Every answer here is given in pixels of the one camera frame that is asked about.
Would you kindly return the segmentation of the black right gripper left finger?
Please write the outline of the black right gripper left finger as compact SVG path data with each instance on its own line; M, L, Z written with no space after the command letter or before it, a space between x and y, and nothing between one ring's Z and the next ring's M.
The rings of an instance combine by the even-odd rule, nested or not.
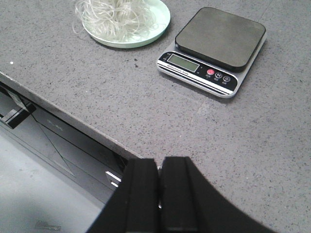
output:
M158 170L153 159L132 159L88 233L158 233Z

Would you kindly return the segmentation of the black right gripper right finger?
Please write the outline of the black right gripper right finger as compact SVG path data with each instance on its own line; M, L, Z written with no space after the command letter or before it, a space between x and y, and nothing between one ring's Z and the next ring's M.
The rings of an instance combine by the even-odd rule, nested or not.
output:
M162 164L163 233L270 233L224 198L189 157L167 157Z

